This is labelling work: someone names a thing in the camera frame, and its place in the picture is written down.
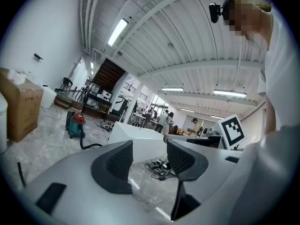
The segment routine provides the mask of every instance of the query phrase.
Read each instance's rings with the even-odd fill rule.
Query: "neck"
[[[261,26],[260,26],[259,34],[266,41],[269,50],[272,31],[273,31],[273,14],[262,11],[260,24]]]

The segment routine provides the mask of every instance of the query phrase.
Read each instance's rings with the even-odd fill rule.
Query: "railing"
[[[124,84],[123,88],[125,88],[126,90],[128,90],[128,91],[130,91],[130,92],[132,92],[132,93],[135,93],[135,90],[136,90],[133,86],[131,86],[131,85],[130,85],[129,83],[127,83],[127,82]],[[142,92],[140,92],[139,97],[140,97],[141,99],[143,99],[143,100],[146,101],[146,99],[147,99],[148,96],[146,96],[145,94],[143,94]]]
[[[133,87],[133,86],[131,86],[129,83],[125,83],[124,84],[124,86],[123,86],[123,88],[125,88],[126,90],[128,90],[128,91],[130,91],[130,92],[132,92],[132,93],[135,93],[135,88]]]
[[[139,95],[139,97],[140,97],[141,99],[143,99],[143,100],[146,101],[146,99],[147,99],[148,96],[146,96],[145,94],[143,94],[143,93],[141,92],[140,95]]]

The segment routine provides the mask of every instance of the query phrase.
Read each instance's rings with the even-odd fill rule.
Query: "pile of cables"
[[[145,163],[145,168],[152,172],[152,178],[164,181],[167,178],[177,177],[171,172],[170,163],[165,163],[163,160],[159,159],[157,161],[151,161],[150,163]]]

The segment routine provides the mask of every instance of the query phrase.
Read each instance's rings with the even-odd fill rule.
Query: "white bin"
[[[57,94],[49,87],[45,87],[44,85],[40,85],[40,87],[44,90],[42,101],[41,101],[41,107],[50,108]]]
[[[7,110],[8,103],[0,92],[0,153],[8,148],[7,143]]]

